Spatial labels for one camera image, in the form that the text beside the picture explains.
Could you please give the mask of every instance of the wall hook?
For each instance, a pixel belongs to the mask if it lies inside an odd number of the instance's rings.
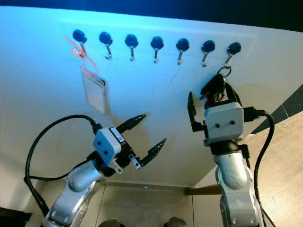
[[[225,62],[225,66],[228,66],[228,62],[229,60],[236,55],[237,53],[239,53],[241,51],[241,44],[240,43],[232,43],[229,45],[228,49],[227,49],[227,53],[229,55],[228,59]]]
[[[125,39],[125,44],[131,48],[131,61],[134,61],[134,48],[139,44],[138,39],[133,34],[128,34]]]
[[[208,56],[209,53],[214,51],[214,42],[212,40],[208,40],[208,41],[204,42],[201,47],[201,50],[204,53],[204,58],[202,60],[202,66],[206,67],[207,66],[207,63],[205,62],[206,57]]]
[[[179,39],[179,41],[176,44],[176,48],[180,51],[179,57],[178,57],[178,65],[181,64],[181,58],[182,58],[182,53],[184,51],[187,51],[189,49],[189,42],[187,39],[182,38]]]
[[[84,48],[84,43],[87,41],[87,38],[86,38],[84,32],[82,32],[81,30],[76,29],[72,33],[72,37],[80,44],[83,52],[86,53],[86,50]]]
[[[162,47],[164,47],[163,39],[159,36],[153,37],[151,41],[151,46],[155,50],[155,56],[153,59],[153,63],[156,63],[158,61],[157,56],[158,56],[158,50],[160,50]]]
[[[99,40],[100,40],[100,42],[101,42],[104,46],[106,46],[107,51],[108,51],[108,55],[105,55],[104,57],[105,57],[106,59],[108,59],[108,60],[111,59],[111,58],[112,58],[112,52],[110,51],[109,46],[110,46],[110,45],[112,44],[112,42],[113,42],[112,37],[111,37],[110,34],[107,33],[107,32],[101,32],[100,35],[99,35]]]

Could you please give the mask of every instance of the cable connector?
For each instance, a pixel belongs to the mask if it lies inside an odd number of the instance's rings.
[[[252,106],[245,107],[243,109],[244,109],[244,122],[252,122],[253,120],[257,119],[260,116],[259,111]]]
[[[91,124],[91,126],[93,127],[93,132],[94,132],[94,134],[96,135],[96,133],[97,133],[97,131],[99,130],[99,129],[102,129],[102,126],[101,126],[101,124],[100,123],[90,123]]]

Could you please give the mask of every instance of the white wall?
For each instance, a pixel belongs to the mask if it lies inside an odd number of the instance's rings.
[[[48,124],[69,114],[87,114],[104,126],[118,125],[138,114],[148,114],[140,126],[125,133],[135,152],[143,157],[161,139],[167,143],[148,166],[129,166],[115,182],[193,186],[213,167],[202,132],[192,133],[187,115],[189,91],[201,87],[227,58],[226,48],[240,42],[242,51],[232,59],[227,81],[244,106],[274,111],[303,82],[303,34],[297,32],[178,19],[138,17],[61,9],[1,7],[0,206],[22,210],[29,191],[22,178],[31,143]],[[71,53],[74,29],[85,32],[87,53],[108,85],[108,115],[91,107],[84,94],[79,59]],[[113,59],[104,58],[101,31],[113,37]],[[136,60],[129,61],[124,39],[134,33],[139,40]],[[159,35],[164,48],[153,64],[152,37]],[[187,38],[190,48],[178,66],[175,47]],[[201,45],[212,39],[216,50],[202,68]],[[259,123],[247,123],[244,136]],[[93,135],[84,120],[52,129],[38,144],[31,172],[61,175],[93,151]]]

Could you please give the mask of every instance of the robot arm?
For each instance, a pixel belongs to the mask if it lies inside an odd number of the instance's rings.
[[[94,132],[96,137],[93,145],[96,151],[88,156],[87,163],[69,173],[65,188],[47,213],[43,227],[78,227],[101,182],[114,173],[123,173],[130,162],[139,169],[157,156],[166,139],[150,149],[148,155],[140,160],[121,135],[125,130],[136,126],[145,116],[129,119],[117,128],[100,126]]]
[[[224,92],[227,100],[222,101]],[[238,145],[248,121],[246,108],[242,108],[239,96],[219,72],[201,90],[205,104],[205,121],[195,121],[195,104],[192,93],[188,97],[188,113],[193,131],[204,131],[204,145],[210,147],[218,165],[215,177],[222,197],[220,208],[224,227],[263,227],[262,212],[253,194],[253,175],[243,164],[241,150],[246,145]]]

